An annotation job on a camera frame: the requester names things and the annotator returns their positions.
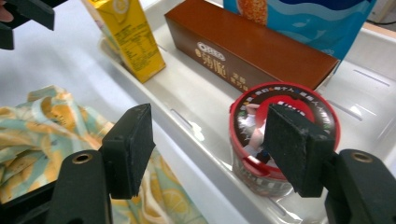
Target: jar lid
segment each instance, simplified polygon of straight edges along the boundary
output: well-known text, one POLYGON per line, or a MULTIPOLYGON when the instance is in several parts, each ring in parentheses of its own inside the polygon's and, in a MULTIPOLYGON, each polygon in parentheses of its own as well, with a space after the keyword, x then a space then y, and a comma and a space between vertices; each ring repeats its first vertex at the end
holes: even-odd
POLYGON ((251 154, 252 150, 262 150, 258 145, 263 141, 270 104, 284 105, 296 110, 332 136, 335 139, 334 150, 337 148, 340 124, 325 99, 315 91, 298 84, 263 83, 244 92, 231 106, 230 115, 230 136, 235 156, 254 175, 286 179, 275 165, 270 164, 272 162, 259 161, 256 155, 251 154))

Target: patterned cloth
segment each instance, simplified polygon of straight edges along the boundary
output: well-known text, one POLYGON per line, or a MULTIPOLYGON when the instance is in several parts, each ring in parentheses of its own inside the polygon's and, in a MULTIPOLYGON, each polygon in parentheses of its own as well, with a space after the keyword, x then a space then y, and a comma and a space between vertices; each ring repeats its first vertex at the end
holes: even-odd
MULTIPOLYGON (((0 202, 56 180, 62 161, 98 149, 113 127, 64 89, 30 92, 26 103, 0 107, 0 202)), ((114 223, 206 223, 154 148, 139 196, 112 200, 114 223)))

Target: oreo box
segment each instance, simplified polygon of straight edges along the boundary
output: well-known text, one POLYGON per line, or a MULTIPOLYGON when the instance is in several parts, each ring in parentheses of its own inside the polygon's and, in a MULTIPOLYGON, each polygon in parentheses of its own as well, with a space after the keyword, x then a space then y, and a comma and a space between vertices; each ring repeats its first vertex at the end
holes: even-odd
POLYGON ((240 91, 272 81, 317 89, 338 60, 204 0, 165 14, 176 47, 240 91))

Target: yellow juice box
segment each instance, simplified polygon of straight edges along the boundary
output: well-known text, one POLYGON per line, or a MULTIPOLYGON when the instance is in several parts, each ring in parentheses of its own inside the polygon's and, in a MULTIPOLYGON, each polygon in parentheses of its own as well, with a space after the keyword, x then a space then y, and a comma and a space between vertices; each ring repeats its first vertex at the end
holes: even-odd
POLYGON ((82 0, 120 54, 130 72, 142 83, 165 67, 139 0, 82 0))

